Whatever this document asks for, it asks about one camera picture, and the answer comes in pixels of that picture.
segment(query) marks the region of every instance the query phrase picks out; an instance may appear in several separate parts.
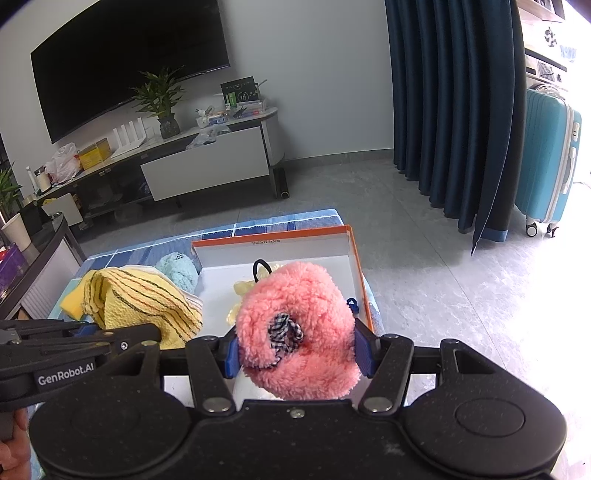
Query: transparent plastic item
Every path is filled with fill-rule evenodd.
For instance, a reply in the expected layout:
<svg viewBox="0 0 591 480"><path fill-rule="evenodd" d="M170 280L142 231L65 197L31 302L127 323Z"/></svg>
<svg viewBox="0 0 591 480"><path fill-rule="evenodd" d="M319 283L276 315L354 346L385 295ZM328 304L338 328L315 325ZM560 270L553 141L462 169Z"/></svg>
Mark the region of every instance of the transparent plastic item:
<svg viewBox="0 0 591 480"><path fill-rule="evenodd" d="M214 125L212 127L204 128L195 138L193 138L193 141L187 146L187 148L185 148L185 150L191 150L200 147L201 145L214 143L216 137L230 133L232 133L232 131L225 125Z"/></svg>
<svg viewBox="0 0 591 480"><path fill-rule="evenodd" d="M51 174L55 183L63 183L74 178L80 169L78 149L74 143L61 147L46 163L46 172Z"/></svg>

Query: suitcase handle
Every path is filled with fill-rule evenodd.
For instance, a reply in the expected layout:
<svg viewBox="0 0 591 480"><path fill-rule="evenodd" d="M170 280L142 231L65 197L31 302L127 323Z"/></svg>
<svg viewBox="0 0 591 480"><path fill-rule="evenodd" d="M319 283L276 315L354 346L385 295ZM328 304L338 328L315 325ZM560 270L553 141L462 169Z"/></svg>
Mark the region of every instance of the suitcase handle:
<svg viewBox="0 0 591 480"><path fill-rule="evenodd" d="M569 150L569 176L566 177L566 179L564 180L564 182L562 184L562 189L560 190L560 193L566 194L569 192L570 182L573 180L574 166L576 164L576 160L577 160L577 149L574 147L571 147L571 149Z"/></svg>

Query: green plant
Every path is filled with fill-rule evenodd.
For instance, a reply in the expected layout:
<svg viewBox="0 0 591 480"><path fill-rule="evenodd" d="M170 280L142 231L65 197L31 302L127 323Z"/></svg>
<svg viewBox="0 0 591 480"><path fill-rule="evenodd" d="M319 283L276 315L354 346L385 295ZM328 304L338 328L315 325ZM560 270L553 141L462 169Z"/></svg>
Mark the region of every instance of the green plant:
<svg viewBox="0 0 591 480"><path fill-rule="evenodd" d="M12 165L7 170L0 172L0 207L4 209L5 213L9 213L12 209L12 203L18 197L18 189L20 185L12 183Z"/></svg>
<svg viewBox="0 0 591 480"><path fill-rule="evenodd" d="M134 99L141 106L138 112L152 112L150 116L164 118L172 115L171 108L174 107L181 97L184 90L181 88L174 74L178 71L168 71L168 68L160 70L159 75L150 72L140 72L148 79L141 87L133 87L136 95Z"/></svg>

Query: curtain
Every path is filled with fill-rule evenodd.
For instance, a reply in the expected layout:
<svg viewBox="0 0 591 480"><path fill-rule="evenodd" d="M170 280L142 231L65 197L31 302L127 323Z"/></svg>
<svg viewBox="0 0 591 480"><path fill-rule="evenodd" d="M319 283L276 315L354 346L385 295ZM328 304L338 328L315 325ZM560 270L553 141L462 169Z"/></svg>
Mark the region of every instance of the curtain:
<svg viewBox="0 0 591 480"><path fill-rule="evenodd" d="M432 207L504 241L525 128L516 0L385 0L394 163Z"/></svg>

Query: floor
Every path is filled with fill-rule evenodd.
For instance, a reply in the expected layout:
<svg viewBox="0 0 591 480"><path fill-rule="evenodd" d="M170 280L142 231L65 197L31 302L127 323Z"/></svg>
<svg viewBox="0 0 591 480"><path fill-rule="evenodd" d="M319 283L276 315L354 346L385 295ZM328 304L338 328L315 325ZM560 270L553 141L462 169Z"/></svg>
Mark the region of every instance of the floor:
<svg viewBox="0 0 591 480"><path fill-rule="evenodd" d="M563 412L569 440L555 475L591 477L587 348L591 189L573 186L556 238L527 238L515 210L503 244L481 241L432 209L417 184L389 159L287 171L291 197L272 200L265 181L162 203L128 226L97 225L82 239L87 255L243 220L335 208L353 227L363 271L387 331L418 345L458 338L546 395ZM414 394L428 388L421 379Z"/></svg>

